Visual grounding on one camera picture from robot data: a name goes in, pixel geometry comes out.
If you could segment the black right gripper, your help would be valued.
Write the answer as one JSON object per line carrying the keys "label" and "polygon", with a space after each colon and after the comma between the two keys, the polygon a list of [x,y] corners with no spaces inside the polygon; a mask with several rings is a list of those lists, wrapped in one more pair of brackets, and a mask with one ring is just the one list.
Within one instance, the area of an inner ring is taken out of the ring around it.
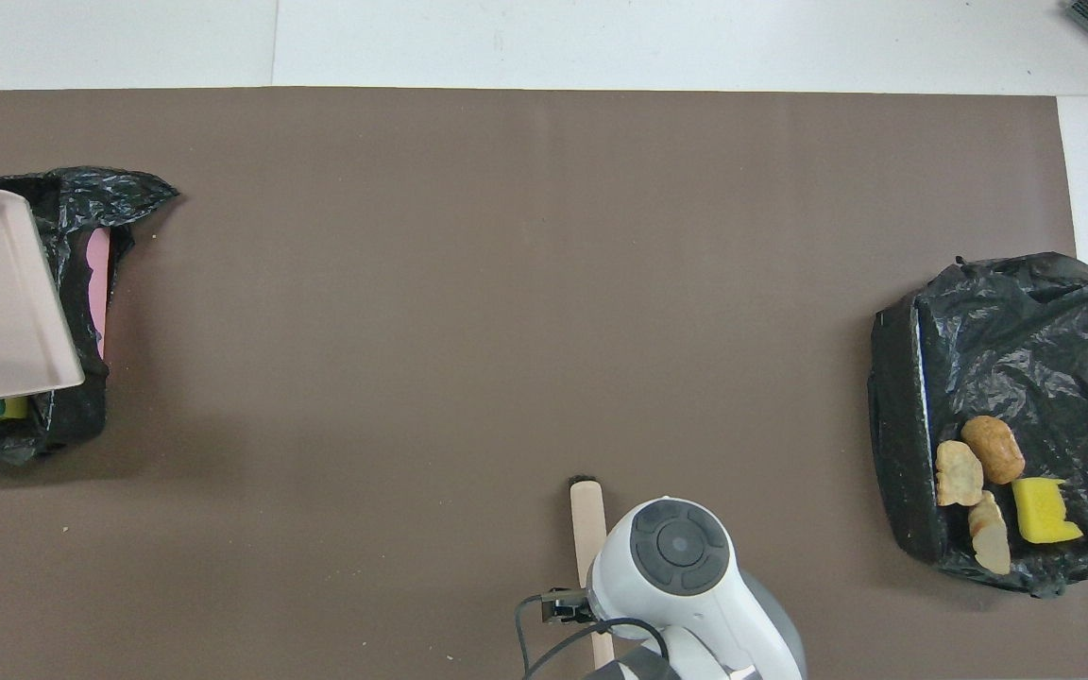
{"label": "black right gripper", "polygon": [[585,588],[552,588],[541,594],[541,622],[592,625],[593,611]]}

